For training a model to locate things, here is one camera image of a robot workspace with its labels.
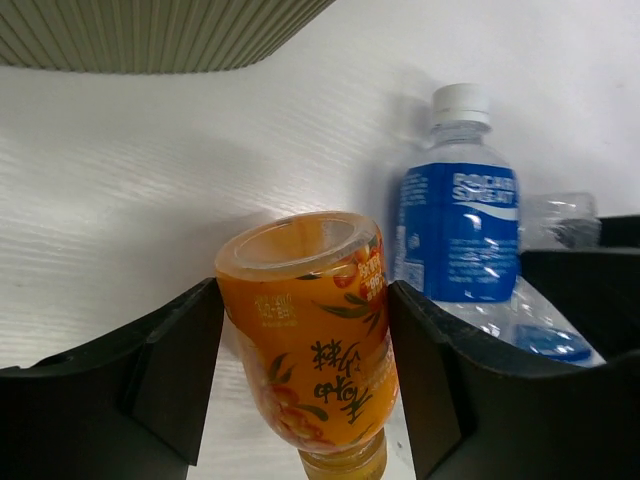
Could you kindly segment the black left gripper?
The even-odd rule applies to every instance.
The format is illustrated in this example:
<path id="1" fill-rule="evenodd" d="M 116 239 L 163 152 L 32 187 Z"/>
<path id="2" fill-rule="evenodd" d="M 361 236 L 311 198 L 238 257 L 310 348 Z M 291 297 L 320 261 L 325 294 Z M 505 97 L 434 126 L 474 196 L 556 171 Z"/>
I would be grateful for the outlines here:
<path id="1" fill-rule="evenodd" d="M 530 250 L 521 272 L 606 360 L 528 353 L 404 282 L 391 334 L 419 479 L 639 475 L 639 216 L 601 217 L 595 248 Z"/>

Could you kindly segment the orange label plastic bottle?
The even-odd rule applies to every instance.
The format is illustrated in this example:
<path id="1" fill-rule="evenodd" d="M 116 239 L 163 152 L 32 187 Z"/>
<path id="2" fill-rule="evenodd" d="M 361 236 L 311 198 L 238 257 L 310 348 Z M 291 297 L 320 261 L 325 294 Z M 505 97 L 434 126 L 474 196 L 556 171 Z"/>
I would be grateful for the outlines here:
<path id="1" fill-rule="evenodd" d="M 256 407 L 306 475 L 381 478 L 399 384 L 376 223 L 332 211 L 250 229 L 215 277 Z"/>

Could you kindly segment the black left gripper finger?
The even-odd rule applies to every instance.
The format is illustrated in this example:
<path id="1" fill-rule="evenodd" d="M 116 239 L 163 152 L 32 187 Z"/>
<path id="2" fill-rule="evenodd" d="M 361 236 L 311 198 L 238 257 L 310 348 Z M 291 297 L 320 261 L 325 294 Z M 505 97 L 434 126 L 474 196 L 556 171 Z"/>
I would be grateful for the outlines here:
<path id="1" fill-rule="evenodd" d="M 161 308 L 1 372 L 5 479 L 183 479 L 203 437 L 224 307 L 206 279 Z"/>

